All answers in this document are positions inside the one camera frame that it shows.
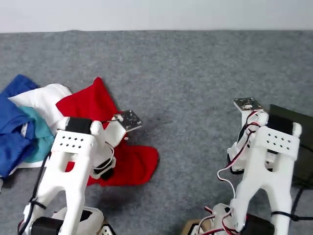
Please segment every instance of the teal cloth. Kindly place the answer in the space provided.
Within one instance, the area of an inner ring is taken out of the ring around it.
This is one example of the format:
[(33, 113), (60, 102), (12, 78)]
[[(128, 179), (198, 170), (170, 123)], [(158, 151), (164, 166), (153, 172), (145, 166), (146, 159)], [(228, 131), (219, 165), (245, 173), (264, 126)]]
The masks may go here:
[(54, 136), (45, 120), (34, 108), (26, 106), (20, 106), (19, 108), (26, 113), (29, 118), (34, 120), (35, 124), (35, 137), (33, 141), (35, 150), (33, 150), (31, 154), (25, 158), (24, 162), (35, 163), (42, 161), (51, 150)]

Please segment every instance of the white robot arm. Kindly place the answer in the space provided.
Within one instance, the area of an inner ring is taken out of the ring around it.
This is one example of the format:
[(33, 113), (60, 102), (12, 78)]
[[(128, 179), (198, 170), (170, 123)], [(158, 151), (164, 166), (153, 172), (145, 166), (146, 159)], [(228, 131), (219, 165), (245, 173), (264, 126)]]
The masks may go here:
[[(27, 235), (114, 235), (108, 225), (103, 225), (100, 210), (84, 207), (85, 189), (89, 176), (97, 179), (115, 167), (113, 148), (127, 132), (139, 128), (142, 121), (129, 110), (107, 122), (104, 130), (100, 121), (64, 118), (63, 130), (57, 132), (38, 190), (34, 189), (25, 207), (19, 235), (23, 232)], [(74, 167), (65, 172), (69, 161), (75, 162)], [(52, 218), (43, 217), (46, 206), (62, 190), (66, 193), (67, 208)]]
[(246, 229), (249, 202), (260, 188), (267, 192), (271, 210), (274, 212), (271, 223), (260, 219), (261, 223), (268, 222), (266, 234), (287, 235), (290, 222), (288, 215), (292, 205), (291, 180), (300, 144), (301, 125), (290, 123), (290, 132), (285, 133), (269, 125), (270, 116), (258, 103), (257, 107), (252, 106), (256, 102), (253, 98), (238, 100), (240, 104), (235, 100), (235, 105), (242, 111), (243, 128), (238, 141), (227, 150), (229, 164), (226, 168), (234, 167), (232, 172), (243, 169), (243, 179), (230, 206), (218, 204), (213, 208), (213, 229), (203, 235), (265, 234), (262, 231), (250, 233)]

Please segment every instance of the carpet floor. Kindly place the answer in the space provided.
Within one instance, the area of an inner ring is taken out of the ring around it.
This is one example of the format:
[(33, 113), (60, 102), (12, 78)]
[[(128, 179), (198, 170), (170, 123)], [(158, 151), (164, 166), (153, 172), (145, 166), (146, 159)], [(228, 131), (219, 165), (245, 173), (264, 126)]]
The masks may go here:
[[(18, 73), (72, 92), (101, 76), (120, 110), (133, 109), (144, 126), (131, 144), (158, 149), (159, 166), (136, 187), (93, 185), (86, 205), (101, 209), (118, 235), (179, 235), (203, 205), (229, 203), (232, 192), (216, 178), (238, 135), (236, 97), (253, 96), (313, 115), (311, 31), (133, 31), (0, 34), (0, 89)], [(0, 234), (14, 235), (38, 169), (21, 169), (0, 194)], [(224, 174), (235, 185), (241, 176)], [(294, 198), (297, 189), (292, 188)], [(313, 215), (305, 191), (297, 214)], [(65, 205), (61, 193), (47, 213)], [(249, 212), (270, 219), (264, 191)], [(312, 234), (312, 222), (292, 222), (290, 235)]]

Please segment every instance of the white wall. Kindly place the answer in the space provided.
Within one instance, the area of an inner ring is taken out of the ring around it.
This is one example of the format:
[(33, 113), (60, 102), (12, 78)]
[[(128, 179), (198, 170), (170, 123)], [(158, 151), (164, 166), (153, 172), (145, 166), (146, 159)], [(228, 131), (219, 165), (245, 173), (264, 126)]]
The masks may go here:
[(313, 29), (313, 0), (1, 0), (0, 32)]

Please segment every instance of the red cloth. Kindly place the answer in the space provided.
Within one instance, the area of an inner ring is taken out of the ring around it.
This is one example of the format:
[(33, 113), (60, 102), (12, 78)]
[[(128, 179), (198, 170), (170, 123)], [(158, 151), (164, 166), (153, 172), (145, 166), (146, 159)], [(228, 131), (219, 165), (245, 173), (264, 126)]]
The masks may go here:
[[(67, 96), (56, 104), (65, 117), (110, 120), (118, 113), (113, 100), (100, 77), (90, 87)], [(99, 183), (101, 186), (122, 186), (143, 184), (152, 177), (158, 163), (158, 152), (147, 146), (129, 146), (122, 140), (114, 149), (116, 166), (113, 176), (107, 180), (89, 177), (88, 185)], [(70, 171), (74, 163), (67, 165)]]

